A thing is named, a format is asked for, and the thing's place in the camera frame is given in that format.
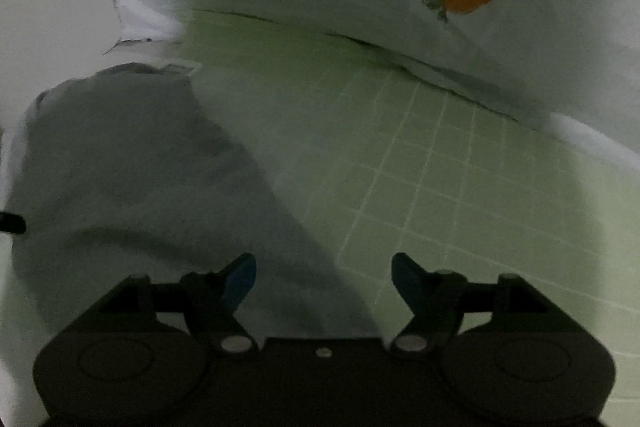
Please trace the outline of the grey zip hoodie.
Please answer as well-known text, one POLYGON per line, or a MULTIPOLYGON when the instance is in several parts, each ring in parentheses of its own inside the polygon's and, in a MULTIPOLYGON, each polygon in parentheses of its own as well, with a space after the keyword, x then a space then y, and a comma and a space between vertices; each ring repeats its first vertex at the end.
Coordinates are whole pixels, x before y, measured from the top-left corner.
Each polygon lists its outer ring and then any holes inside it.
POLYGON ((42 92, 3 141, 12 267, 57 332, 131 274, 175 282, 250 253, 239 309, 258 338, 369 337, 362 298, 188 77, 132 63, 42 92))

